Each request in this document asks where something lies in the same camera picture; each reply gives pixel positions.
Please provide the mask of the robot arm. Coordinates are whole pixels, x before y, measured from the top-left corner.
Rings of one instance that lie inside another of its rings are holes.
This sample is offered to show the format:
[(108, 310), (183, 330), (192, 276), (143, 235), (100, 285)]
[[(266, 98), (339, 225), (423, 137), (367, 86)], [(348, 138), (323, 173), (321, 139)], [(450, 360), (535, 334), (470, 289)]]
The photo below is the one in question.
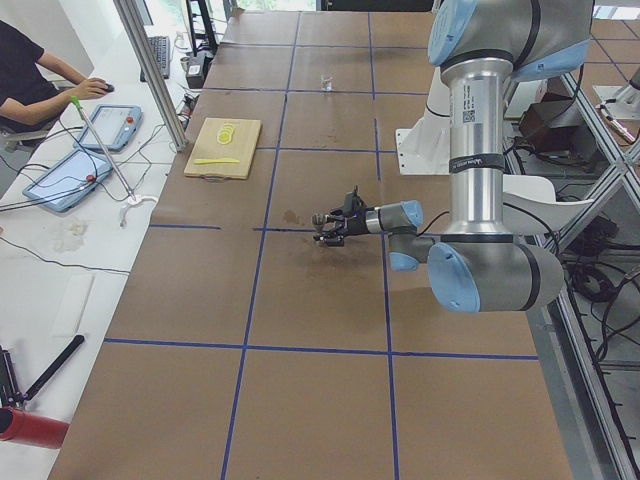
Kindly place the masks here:
[(517, 242), (503, 220), (505, 83), (555, 77), (586, 58), (589, 1), (447, 1), (430, 33), (428, 58), (450, 94), (450, 223), (419, 232), (416, 201), (369, 207), (357, 193), (313, 219), (315, 239), (386, 233), (396, 271), (425, 264), (438, 302), (454, 312), (526, 311), (552, 302), (564, 274), (556, 256)]

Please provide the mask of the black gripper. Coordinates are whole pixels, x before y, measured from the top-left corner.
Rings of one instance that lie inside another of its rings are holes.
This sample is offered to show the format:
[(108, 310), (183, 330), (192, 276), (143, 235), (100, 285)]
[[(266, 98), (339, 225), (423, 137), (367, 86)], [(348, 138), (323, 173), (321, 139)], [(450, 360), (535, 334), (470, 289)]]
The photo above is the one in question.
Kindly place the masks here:
[(334, 224), (334, 231), (323, 231), (313, 236), (313, 239), (327, 247), (342, 247), (346, 236), (356, 236), (368, 233), (366, 227), (366, 212), (368, 206), (358, 194), (358, 186), (345, 195), (343, 206), (334, 209), (329, 214), (320, 215), (320, 224)]

